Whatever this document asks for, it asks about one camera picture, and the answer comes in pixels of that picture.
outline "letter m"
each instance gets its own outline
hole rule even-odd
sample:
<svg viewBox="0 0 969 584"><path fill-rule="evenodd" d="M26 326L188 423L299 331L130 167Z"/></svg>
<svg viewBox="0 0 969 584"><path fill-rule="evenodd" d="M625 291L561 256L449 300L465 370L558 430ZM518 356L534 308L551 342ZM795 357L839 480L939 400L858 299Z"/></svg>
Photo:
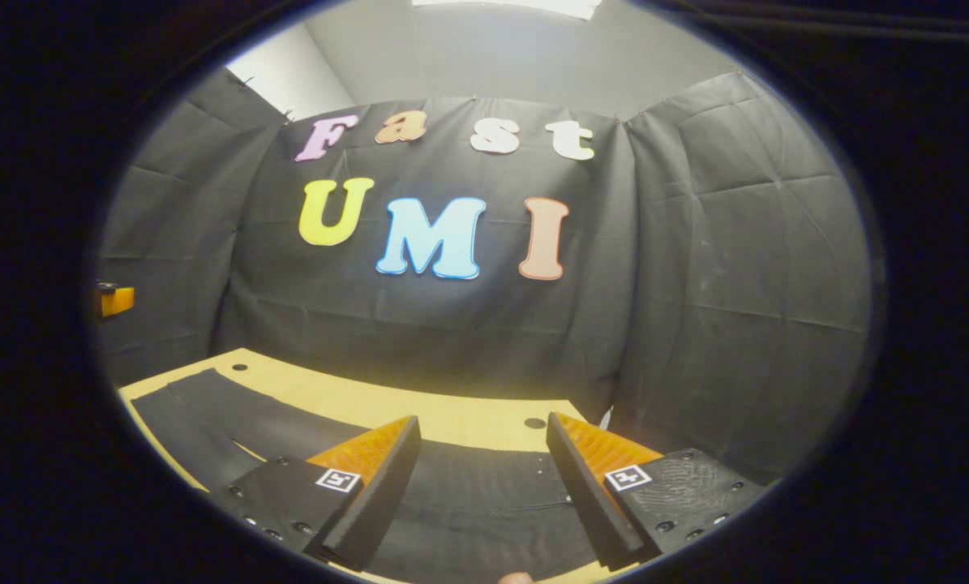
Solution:
<svg viewBox="0 0 969 584"><path fill-rule="evenodd" d="M487 205L473 197L459 197L430 225L426 211L418 199L395 199L387 206L391 212L391 234L387 239L384 258L376 262L380 273L405 273L409 262L404 251L409 248L416 273L426 270L430 260L440 248L440 259L433 264L433 273L439 277L455 277L472 280L480 273L474 263L474 232L477 217Z"/></svg>

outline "peach letter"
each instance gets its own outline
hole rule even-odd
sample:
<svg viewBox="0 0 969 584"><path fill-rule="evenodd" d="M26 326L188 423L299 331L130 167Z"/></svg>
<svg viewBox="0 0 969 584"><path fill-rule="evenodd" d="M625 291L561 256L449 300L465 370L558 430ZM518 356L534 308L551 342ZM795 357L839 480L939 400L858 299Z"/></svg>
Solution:
<svg viewBox="0 0 969 584"><path fill-rule="evenodd" d="M560 223L570 214L558 200L532 196L524 206L531 211L531 243L521 274L531 280L559 280L563 276L560 256Z"/></svg>
<svg viewBox="0 0 969 584"><path fill-rule="evenodd" d="M396 143L410 140L426 133L426 112L420 110L402 111L394 114L384 122L384 129L376 134L376 141L380 144Z"/></svg>

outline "ceiling light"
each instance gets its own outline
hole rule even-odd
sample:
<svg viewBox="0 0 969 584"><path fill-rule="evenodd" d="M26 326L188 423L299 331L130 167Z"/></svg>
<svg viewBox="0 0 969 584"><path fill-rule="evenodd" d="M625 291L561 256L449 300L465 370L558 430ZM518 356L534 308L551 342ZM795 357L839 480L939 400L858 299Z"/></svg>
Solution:
<svg viewBox="0 0 969 584"><path fill-rule="evenodd" d="M573 16L587 21L602 0L413 0L413 6L435 4L505 4L537 8L540 11L555 12L558 15Z"/></svg>

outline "black fabric backdrop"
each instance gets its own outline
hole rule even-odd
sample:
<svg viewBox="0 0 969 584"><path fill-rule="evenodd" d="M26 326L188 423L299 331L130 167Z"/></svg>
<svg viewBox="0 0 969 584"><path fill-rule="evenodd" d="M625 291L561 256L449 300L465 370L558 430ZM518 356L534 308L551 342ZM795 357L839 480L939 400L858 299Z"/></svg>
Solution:
<svg viewBox="0 0 969 584"><path fill-rule="evenodd" d="M429 116L420 140L374 141L384 119L411 109ZM315 119L342 114L358 125L324 158L293 161ZM243 346L399 388L567 398L592 422L614 406L615 432L700 448L755 480L796 463L837 414L865 346L862 222L832 156L747 76L626 122L468 97L359 106L280 131L276 115L221 73L128 174L100 274L136 288L135 310L102 328L119 384ZM517 121L517 151L469 146L489 116ZM222 118L243 130L211 132ZM561 119L595 133L583 143L594 159L555 154L544 126ZM143 187L150 160L188 174ZM351 177L375 181L354 235L305 243L303 185ZM377 273L385 206L403 196L430 221L455 197L487 202L476 280ZM570 207L561 280L517 271L529 196ZM329 197L326 225L342 200Z"/></svg>

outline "yellow object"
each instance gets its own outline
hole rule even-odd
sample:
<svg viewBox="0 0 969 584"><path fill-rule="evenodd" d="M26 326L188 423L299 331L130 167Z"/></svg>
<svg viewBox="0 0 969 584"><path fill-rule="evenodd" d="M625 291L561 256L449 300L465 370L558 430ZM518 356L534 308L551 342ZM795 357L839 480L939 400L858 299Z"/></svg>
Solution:
<svg viewBox="0 0 969 584"><path fill-rule="evenodd" d="M402 111L385 119L384 128L376 133L376 143L390 144L401 140L403 143L416 140L426 133L426 112L421 110Z"/></svg>
<svg viewBox="0 0 969 584"><path fill-rule="evenodd" d="M303 188L305 199L300 209L298 230L300 237L312 245L336 245L343 243L354 233L358 226L358 215L362 214L362 201L365 193L376 184L372 178L347 178L344 189L344 210L336 225L322 225L322 213L329 193L337 188L336 181L312 181Z"/></svg>
<svg viewBox="0 0 969 584"><path fill-rule="evenodd" d="M237 363L247 369L232 369ZM120 396L131 402L169 382L207 369L217 370L229 380L289 406L362 428L378 428L404 415L416 414L423 440L472 448L547 453L546 430L528 428L524 421L546 420L550 411L581 417L565 399L490 399L388 388L290 365L248 349L236 349L136 381L120 388Z"/></svg>
<svg viewBox="0 0 969 584"><path fill-rule="evenodd" d="M308 458L307 462L328 469L343 470L345 473L361 474L362 484L368 487L391 448L394 448L398 436L401 436L401 430L409 425L411 418L411 415L406 415L388 425L369 430L364 435L352 437L345 443Z"/></svg>
<svg viewBox="0 0 969 584"><path fill-rule="evenodd" d="M117 288L110 291L99 291L99 316L105 318L135 306L135 289Z"/></svg>
<svg viewBox="0 0 969 584"><path fill-rule="evenodd" d="M607 496L611 496L607 491L607 485L603 484L603 477L611 470L623 469L626 466L643 465L643 463L656 461L662 458L663 454L650 450L637 444L635 441L624 439L615 435L614 432L607 432L592 424L576 420L569 415L560 414L555 416L560 419L567 436L574 443L581 458L585 459L585 464L592 472L596 482L603 488Z"/></svg>

